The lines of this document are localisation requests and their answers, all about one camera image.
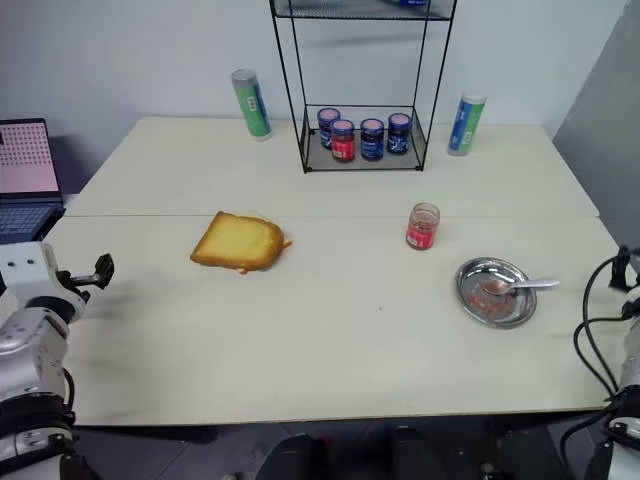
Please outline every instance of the glass jar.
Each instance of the glass jar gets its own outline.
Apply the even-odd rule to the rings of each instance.
[[[367,118],[360,123],[360,153],[365,160],[380,160],[384,152],[384,123]]]
[[[404,113],[389,115],[389,132],[387,133],[387,150],[393,155],[404,155],[409,150],[409,134],[411,117]]]
[[[349,120],[331,123],[331,153],[339,162],[351,162],[356,157],[355,127]]]
[[[340,120],[340,111],[335,108],[323,108],[318,111],[318,127],[320,128],[320,143],[324,148],[331,148],[331,122]]]
[[[407,227],[407,243],[416,250],[426,250],[433,246],[438,225],[440,210],[430,203],[419,203],[409,216]]]

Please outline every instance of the slice of bread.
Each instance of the slice of bread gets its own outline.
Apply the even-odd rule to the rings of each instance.
[[[218,212],[191,254],[201,265],[263,270],[284,248],[284,235],[271,222]]]

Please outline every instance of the spoon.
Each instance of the spoon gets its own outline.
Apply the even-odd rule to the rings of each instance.
[[[549,288],[555,287],[560,283],[557,278],[536,278],[534,280],[525,280],[523,282],[507,283],[502,280],[491,280],[482,286],[482,289],[491,295],[504,295],[514,288]]]

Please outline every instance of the stainless steel plate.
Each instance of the stainless steel plate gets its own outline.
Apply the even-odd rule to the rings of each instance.
[[[496,278],[508,283],[528,280],[515,265],[499,258],[469,260],[456,273],[458,298],[465,311],[476,320],[494,328],[513,328],[529,320],[536,311],[533,288],[516,288],[506,295],[492,295],[483,285]]]

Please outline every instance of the table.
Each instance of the table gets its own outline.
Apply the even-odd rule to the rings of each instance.
[[[188,256],[209,216],[65,217],[61,268],[106,251],[116,274],[72,325],[66,366],[84,425],[196,425],[594,408],[605,396],[572,347],[591,271],[617,250],[594,217],[442,220],[433,249],[406,217],[274,217],[294,241],[246,276]],[[476,256],[555,275],[531,321],[477,323],[453,276]],[[592,315],[623,296],[592,294]],[[0,318],[11,299],[0,298]],[[595,327],[616,372],[625,325]]]
[[[402,216],[432,202],[452,217],[593,217],[598,211],[540,127],[482,126],[467,157],[435,126],[425,172],[304,175],[291,122],[249,140],[242,120],[143,118],[67,215]]]

